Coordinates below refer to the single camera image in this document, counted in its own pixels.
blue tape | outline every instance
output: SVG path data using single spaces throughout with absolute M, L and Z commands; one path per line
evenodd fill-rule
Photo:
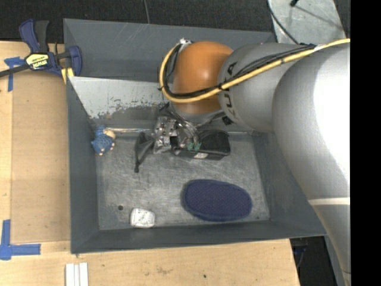
M 4 62 L 7 66 L 12 69 L 14 66 L 22 66 L 25 61 L 20 57 L 6 58 Z M 13 74 L 10 74 L 8 77 L 8 92 L 13 90 Z
M 0 260 L 10 260 L 12 256 L 40 255 L 41 244 L 11 245 L 11 220 L 3 220 L 0 244 Z

blue oval sponge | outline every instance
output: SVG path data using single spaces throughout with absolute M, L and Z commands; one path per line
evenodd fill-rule
M 250 214 L 250 195 L 237 185 L 209 179 L 192 180 L 185 186 L 182 201 L 194 216 L 213 222 L 245 218 Z

bin floor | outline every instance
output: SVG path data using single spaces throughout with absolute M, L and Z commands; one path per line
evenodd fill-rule
M 269 220 L 269 210 L 251 135 L 230 134 L 231 153 L 220 161 L 180 158 L 171 152 L 148 154 L 134 172 L 136 138 L 118 137 L 115 147 L 96 159 L 100 229 L 131 228 L 134 207 L 155 213 L 155 226 L 213 224 L 188 213 L 181 205 L 184 185 L 193 179 L 214 179 L 247 190 L 253 202 L 241 221 Z

orange dome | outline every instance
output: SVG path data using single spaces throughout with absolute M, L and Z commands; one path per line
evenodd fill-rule
M 221 66 L 232 52 L 228 46 L 211 41 L 199 41 L 187 46 L 177 57 L 172 92 L 181 94 L 216 86 Z M 180 111 L 189 114 L 221 109 L 217 95 L 175 105 Z

wooden table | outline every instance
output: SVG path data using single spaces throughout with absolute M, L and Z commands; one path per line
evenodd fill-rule
M 0 41 L 0 70 L 28 53 Z M 26 70 L 12 92 L 0 78 L 0 219 L 11 219 L 11 244 L 42 244 L 40 255 L 0 260 L 0 285 L 64 285 L 65 264 L 81 262 L 90 286 L 300 285 L 288 239 L 71 254 L 65 105 L 59 77 Z

